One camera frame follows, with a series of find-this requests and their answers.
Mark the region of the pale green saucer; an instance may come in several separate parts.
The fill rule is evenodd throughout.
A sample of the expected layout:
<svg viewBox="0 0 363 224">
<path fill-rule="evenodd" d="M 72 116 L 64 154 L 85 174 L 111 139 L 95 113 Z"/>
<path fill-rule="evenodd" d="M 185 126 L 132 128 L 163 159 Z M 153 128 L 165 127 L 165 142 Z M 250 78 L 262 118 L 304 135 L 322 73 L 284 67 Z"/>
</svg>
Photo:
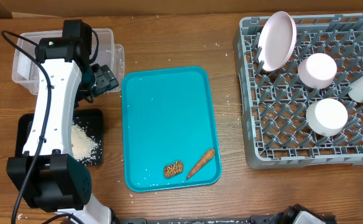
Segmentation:
<svg viewBox="0 0 363 224">
<path fill-rule="evenodd" d="M 346 125 L 347 119 L 346 107 L 338 100 L 331 98 L 312 103 L 306 110 L 309 127 L 322 136 L 337 135 Z"/>
</svg>

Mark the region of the pink bowl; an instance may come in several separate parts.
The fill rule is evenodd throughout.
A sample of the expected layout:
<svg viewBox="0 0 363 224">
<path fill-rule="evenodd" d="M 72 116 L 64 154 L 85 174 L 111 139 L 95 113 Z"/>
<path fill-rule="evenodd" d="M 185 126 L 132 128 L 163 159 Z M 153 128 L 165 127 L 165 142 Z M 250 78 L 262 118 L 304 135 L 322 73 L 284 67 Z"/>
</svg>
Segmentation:
<svg viewBox="0 0 363 224">
<path fill-rule="evenodd" d="M 310 88 L 323 89 L 332 84 L 336 76 L 335 60 L 327 54 L 315 53 L 298 66 L 298 76 Z"/>
</svg>

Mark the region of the pile of white rice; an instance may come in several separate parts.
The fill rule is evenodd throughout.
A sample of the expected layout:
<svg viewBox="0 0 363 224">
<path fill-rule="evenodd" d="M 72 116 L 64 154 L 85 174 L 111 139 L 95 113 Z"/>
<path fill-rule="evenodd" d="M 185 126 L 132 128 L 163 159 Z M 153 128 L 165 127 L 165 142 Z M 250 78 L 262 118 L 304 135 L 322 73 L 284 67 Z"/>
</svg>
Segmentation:
<svg viewBox="0 0 363 224">
<path fill-rule="evenodd" d="M 94 162 L 100 158 L 101 141 L 87 135 L 87 127 L 81 127 L 72 122 L 71 146 L 73 157 L 83 164 Z"/>
</svg>

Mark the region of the large white plate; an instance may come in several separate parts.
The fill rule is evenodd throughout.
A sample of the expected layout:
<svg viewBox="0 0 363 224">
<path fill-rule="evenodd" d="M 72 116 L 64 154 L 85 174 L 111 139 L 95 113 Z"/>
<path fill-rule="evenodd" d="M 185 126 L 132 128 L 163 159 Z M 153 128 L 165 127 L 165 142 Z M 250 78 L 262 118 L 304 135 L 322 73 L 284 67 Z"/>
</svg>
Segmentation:
<svg viewBox="0 0 363 224">
<path fill-rule="evenodd" d="M 258 56 L 263 61 L 262 69 L 275 71 L 290 59 L 296 44 L 296 24 L 292 17 L 278 11 L 267 20 L 259 38 L 258 47 L 262 50 Z"/>
</svg>

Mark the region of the carrot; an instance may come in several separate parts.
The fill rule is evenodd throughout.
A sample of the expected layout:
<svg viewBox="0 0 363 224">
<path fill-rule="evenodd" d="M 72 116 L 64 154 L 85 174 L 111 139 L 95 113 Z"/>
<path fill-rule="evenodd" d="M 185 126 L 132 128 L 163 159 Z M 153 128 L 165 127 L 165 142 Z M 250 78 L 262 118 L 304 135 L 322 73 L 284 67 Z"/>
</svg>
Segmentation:
<svg viewBox="0 0 363 224">
<path fill-rule="evenodd" d="M 193 177 L 201 168 L 203 168 L 216 154 L 214 149 L 207 150 L 194 167 L 189 171 L 186 180 Z"/>
</svg>

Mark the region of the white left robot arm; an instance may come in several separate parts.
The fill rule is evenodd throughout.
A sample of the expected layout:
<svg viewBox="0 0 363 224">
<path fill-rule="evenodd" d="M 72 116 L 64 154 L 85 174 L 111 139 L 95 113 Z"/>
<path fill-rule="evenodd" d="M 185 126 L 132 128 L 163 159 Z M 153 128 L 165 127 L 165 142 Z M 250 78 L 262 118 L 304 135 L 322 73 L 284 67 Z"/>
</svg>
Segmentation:
<svg viewBox="0 0 363 224">
<path fill-rule="evenodd" d="M 20 35 L 12 78 L 31 88 L 37 101 L 27 139 L 19 142 L 6 171 L 18 189 L 17 202 L 74 223 L 117 223 L 114 211 L 92 193 L 89 170 L 73 157 L 71 131 L 78 103 L 119 85 L 107 65 L 98 65 L 97 32 L 82 20 L 65 20 L 62 31 Z"/>
</svg>

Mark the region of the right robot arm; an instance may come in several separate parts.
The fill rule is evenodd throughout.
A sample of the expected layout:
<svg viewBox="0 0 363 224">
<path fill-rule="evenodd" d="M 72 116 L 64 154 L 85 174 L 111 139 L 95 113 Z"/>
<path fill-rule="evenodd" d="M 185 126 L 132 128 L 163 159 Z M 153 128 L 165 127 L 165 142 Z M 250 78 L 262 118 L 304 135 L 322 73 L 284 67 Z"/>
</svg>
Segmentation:
<svg viewBox="0 0 363 224">
<path fill-rule="evenodd" d="M 346 125 L 348 112 L 346 107 L 331 98 L 313 103 L 306 111 L 309 127 L 317 134 L 334 136 Z M 274 215 L 269 223 L 274 224 L 332 224 L 337 223 L 334 216 L 319 216 L 299 204 L 289 207 L 284 212 Z"/>
</svg>

